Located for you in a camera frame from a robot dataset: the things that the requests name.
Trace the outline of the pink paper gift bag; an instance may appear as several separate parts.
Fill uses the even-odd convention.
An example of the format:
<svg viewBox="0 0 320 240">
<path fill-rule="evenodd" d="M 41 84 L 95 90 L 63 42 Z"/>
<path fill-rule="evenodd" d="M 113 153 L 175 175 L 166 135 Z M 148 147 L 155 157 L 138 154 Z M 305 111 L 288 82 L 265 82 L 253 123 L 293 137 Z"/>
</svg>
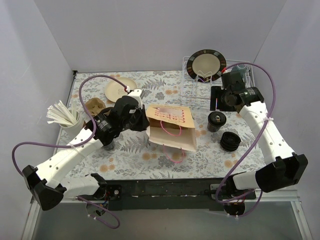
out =
<svg viewBox="0 0 320 240">
<path fill-rule="evenodd" d="M 186 151 L 197 151 L 196 127 L 189 107 L 151 104 L 146 117 L 149 121 L 146 134 L 151 143 L 161 146 L 164 153 L 166 148 L 181 150 L 178 160 L 166 155 L 171 162 L 180 164 Z"/>
</svg>

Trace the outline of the black printed coffee cup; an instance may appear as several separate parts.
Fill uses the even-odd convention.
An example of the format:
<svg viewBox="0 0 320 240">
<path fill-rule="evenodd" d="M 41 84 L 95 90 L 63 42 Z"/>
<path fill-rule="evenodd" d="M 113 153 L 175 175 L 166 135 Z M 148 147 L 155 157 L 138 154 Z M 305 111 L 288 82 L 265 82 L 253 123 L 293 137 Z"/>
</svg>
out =
<svg viewBox="0 0 320 240">
<path fill-rule="evenodd" d="M 220 111 L 213 111 L 208 115 L 207 121 L 207 129 L 210 132 L 215 133 L 226 124 L 227 117 Z"/>
</svg>

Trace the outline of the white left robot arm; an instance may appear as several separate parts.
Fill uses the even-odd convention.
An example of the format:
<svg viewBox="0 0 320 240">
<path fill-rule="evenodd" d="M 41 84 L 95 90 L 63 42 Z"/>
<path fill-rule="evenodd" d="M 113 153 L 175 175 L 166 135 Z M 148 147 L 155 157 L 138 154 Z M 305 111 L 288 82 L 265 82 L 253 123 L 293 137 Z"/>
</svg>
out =
<svg viewBox="0 0 320 240">
<path fill-rule="evenodd" d="M 87 196 L 101 200 L 108 193 L 107 182 L 97 173 L 76 180 L 66 175 L 82 160 L 103 147 L 111 146 L 121 132 L 142 132 L 149 126 L 145 107 L 136 89 L 122 96 L 114 107 L 102 110 L 79 134 L 45 162 L 26 166 L 22 175 L 27 188 L 44 211 L 57 206 L 62 199 Z"/>
</svg>

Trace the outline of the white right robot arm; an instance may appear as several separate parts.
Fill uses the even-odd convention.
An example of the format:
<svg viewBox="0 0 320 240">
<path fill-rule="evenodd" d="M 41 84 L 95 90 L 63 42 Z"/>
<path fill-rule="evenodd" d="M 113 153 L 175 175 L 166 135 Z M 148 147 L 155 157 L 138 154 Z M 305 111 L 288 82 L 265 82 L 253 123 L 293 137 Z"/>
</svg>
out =
<svg viewBox="0 0 320 240">
<path fill-rule="evenodd" d="M 250 127 L 262 151 L 265 166 L 256 171 L 229 176 L 223 189 L 232 199 L 245 190 L 260 189 L 265 193 L 296 185 L 307 165 L 304 154 L 296 154 L 287 144 L 272 118 L 257 87 L 246 87 L 239 72 L 222 74 L 222 86 L 211 88 L 212 109 L 236 111 Z"/>
</svg>

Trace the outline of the black plastic cup lid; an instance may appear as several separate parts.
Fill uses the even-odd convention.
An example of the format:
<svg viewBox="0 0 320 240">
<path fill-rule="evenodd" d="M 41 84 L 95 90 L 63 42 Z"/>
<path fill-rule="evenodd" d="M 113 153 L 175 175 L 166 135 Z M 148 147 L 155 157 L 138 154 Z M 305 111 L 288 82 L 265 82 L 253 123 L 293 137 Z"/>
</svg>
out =
<svg viewBox="0 0 320 240">
<path fill-rule="evenodd" d="M 223 112 L 213 111 L 208 115 L 208 123 L 212 126 L 223 126 L 227 121 L 227 117 Z"/>
</svg>

